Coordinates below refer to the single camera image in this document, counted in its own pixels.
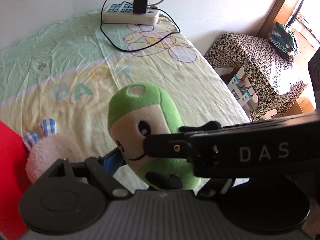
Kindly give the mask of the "green monkey plush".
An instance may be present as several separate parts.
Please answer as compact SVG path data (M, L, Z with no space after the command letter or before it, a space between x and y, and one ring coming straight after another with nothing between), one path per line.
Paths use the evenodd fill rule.
M108 132L125 163L156 190L194 190L201 179L185 159L152 158L143 149L145 138L180 131L220 129L210 121L200 127L184 126L171 96L158 85L132 83L112 96L108 107Z

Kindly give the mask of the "small white blue box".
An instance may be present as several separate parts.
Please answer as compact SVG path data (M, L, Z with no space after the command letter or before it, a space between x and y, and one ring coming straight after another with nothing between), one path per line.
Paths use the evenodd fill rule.
M250 110L256 110L258 96L250 84L244 67L239 68L229 81L227 87L235 96L241 107L249 105Z

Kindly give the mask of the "pink bunny plush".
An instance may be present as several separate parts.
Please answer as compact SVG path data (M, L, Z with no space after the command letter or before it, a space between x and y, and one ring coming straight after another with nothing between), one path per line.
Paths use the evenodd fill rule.
M25 170L31 183L35 183L58 159L68 159L71 163L82 162L79 145L57 132L55 120L44 119L39 126L42 132L41 137L31 131L22 138L29 151Z

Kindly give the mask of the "red cardboard box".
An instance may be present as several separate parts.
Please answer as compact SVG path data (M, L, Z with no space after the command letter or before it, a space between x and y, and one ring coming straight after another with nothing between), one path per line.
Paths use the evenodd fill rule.
M19 239L27 230L18 210L31 185L26 171L27 151L22 137L1 122L1 233Z

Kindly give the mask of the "folded green clothes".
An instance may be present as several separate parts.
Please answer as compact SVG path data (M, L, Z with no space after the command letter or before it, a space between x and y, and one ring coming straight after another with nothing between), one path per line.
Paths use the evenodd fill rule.
M268 42L282 59L294 61L298 53L298 44L290 28L276 22Z

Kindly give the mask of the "cartoon print bed sheet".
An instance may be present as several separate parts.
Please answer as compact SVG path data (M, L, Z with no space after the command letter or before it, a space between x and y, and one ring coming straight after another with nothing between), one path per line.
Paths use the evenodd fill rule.
M88 157L115 148L108 104L122 88L147 82L173 99L186 126L248 122L211 65L174 24L100 26L98 12L46 27L1 51L1 121L22 138L50 118Z

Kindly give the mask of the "white power strip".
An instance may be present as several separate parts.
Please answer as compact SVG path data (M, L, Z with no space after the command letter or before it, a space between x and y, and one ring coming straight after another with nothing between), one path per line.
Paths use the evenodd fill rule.
M133 5L129 3L114 3L108 5L102 13L104 24L142 24L156 25L159 20L158 9L147 9L144 14L134 14Z

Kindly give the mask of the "black charger adapter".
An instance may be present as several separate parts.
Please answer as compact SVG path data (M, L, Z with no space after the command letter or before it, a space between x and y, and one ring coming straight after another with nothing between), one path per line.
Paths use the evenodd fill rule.
M133 0L133 9L134 14L145 14L148 7L148 0Z

